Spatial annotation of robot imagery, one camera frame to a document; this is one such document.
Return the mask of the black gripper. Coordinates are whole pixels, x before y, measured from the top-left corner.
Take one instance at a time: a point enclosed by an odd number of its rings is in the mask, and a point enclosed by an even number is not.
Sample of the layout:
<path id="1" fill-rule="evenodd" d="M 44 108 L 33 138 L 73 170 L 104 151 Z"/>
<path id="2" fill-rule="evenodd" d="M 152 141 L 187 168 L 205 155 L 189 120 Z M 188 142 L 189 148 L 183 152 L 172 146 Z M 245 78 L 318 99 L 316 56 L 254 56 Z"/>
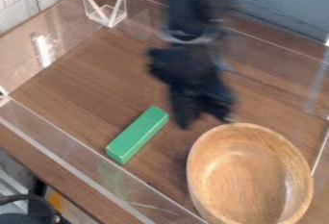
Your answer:
<path id="1" fill-rule="evenodd" d="M 177 126 L 187 130 L 203 112 L 232 123 L 233 93 L 220 79 L 221 70 L 204 46 L 173 45 L 148 49 L 148 73 L 169 87 L 169 102 Z"/>

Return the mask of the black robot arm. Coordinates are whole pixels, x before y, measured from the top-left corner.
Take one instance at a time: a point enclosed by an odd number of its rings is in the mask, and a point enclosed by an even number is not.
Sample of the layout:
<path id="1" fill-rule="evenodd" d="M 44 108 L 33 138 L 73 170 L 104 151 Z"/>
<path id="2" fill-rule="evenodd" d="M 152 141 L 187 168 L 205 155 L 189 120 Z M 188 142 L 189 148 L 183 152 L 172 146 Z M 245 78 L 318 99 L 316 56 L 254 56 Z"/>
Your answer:
<path id="1" fill-rule="evenodd" d="M 148 73 L 165 84 L 173 119 L 185 129 L 204 113 L 224 121 L 235 102 L 221 79 L 228 0 L 164 1 L 160 38 L 167 45 L 148 49 Z"/>

